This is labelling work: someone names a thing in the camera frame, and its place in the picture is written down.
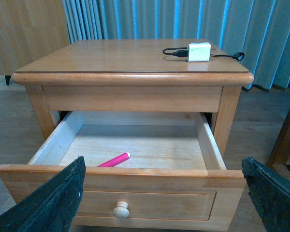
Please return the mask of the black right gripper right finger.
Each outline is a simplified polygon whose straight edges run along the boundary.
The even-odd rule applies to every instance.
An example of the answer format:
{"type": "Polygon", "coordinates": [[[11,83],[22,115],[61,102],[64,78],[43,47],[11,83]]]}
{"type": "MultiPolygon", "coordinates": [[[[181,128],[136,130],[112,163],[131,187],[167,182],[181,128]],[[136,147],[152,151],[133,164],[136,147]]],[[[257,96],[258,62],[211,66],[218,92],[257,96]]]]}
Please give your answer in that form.
{"type": "Polygon", "coordinates": [[[242,172],[254,207],[268,232],[290,232],[290,181],[252,157],[242,172]]]}

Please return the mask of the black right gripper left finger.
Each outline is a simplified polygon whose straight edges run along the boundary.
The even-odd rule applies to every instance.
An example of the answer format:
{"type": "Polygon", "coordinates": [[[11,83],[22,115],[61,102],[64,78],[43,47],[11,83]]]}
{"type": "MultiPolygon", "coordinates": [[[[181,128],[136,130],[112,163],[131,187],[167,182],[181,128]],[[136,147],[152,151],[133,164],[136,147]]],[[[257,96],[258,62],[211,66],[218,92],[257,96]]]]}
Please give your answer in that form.
{"type": "Polygon", "coordinates": [[[0,232],[67,232],[83,196],[86,173],[80,156],[0,215],[0,232]]]}

